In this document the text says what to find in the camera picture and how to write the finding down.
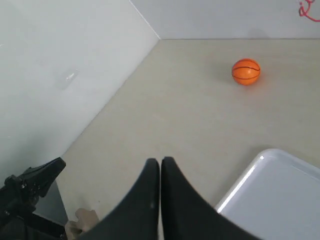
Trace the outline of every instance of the floor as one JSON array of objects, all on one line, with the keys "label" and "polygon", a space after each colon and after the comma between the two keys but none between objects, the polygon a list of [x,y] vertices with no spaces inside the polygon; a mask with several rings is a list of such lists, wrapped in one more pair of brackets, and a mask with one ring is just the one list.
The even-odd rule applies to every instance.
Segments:
[{"label": "floor", "polygon": [[[261,78],[235,83],[253,58]],[[147,158],[176,159],[212,206],[262,150],[320,167],[319,40],[162,40],[63,156],[57,179],[70,219],[108,214]]]}]

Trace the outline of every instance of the orange basketball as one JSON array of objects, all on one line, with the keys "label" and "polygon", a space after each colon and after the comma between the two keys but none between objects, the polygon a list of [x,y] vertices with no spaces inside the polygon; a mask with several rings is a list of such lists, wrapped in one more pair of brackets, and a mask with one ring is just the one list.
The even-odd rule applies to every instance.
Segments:
[{"label": "orange basketball", "polygon": [[232,67],[232,77],[242,85],[255,83],[260,76],[259,64],[250,58],[244,58],[237,61]]}]

